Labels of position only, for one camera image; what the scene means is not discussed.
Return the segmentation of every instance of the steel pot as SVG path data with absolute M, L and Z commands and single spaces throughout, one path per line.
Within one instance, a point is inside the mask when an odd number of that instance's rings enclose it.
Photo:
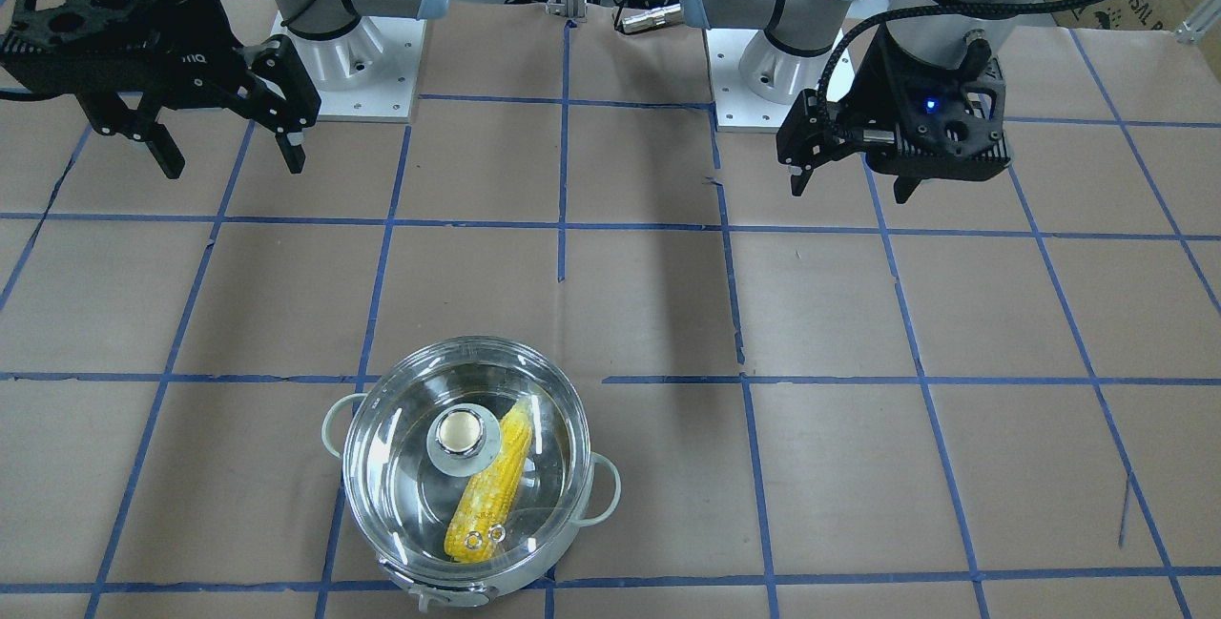
M 336 415 L 360 402 L 343 452 Z M 431 603 L 477 607 L 541 577 L 576 532 L 619 504 L 619 471 L 590 452 L 571 381 L 519 342 L 453 338 L 410 354 L 322 420 L 348 505 L 394 584 Z M 614 497 L 586 516 L 595 465 Z

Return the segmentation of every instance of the corn cob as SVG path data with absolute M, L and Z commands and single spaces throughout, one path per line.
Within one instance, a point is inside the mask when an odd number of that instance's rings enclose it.
M 444 548 L 454 562 L 485 562 L 499 548 L 532 440 L 530 400 L 523 398 L 501 419 L 499 454 L 487 469 L 470 477 L 449 520 Z

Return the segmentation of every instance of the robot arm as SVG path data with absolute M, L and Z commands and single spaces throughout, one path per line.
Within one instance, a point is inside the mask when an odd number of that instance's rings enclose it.
M 275 132 L 289 171 L 302 171 L 302 132 L 320 100 L 287 38 L 242 45 L 220 0 L 49 4 L 17 0 L 0 42 L 0 63 L 27 98 L 74 94 L 95 132 L 140 142 L 167 178 L 184 160 L 159 111 L 228 107 Z M 131 107 L 120 94 L 140 101 Z
M 777 159 L 789 166 L 794 194 L 805 192 L 817 167 L 863 153 L 873 171 L 897 176 L 895 198 L 906 203 L 921 181 L 987 181 L 1009 167 L 1006 83 L 995 54 L 1013 16 L 1103 0 L 894 0 L 893 10 L 864 20 L 833 50 L 850 1 L 775 0 L 768 11 L 766 0 L 683 0 L 683 11 L 700 28 L 763 29 L 779 55 L 755 57 L 764 67 L 747 83 L 761 96 L 778 101 L 779 93 L 755 83 L 768 77 L 767 63 L 806 71 L 785 81 L 805 85 L 789 93 L 792 106 L 777 132 Z M 852 88 L 828 103 L 833 67 L 847 44 L 873 27 L 879 28 Z M 747 49 L 744 66 L 751 57 Z M 812 68 L 821 74 L 811 77 Z

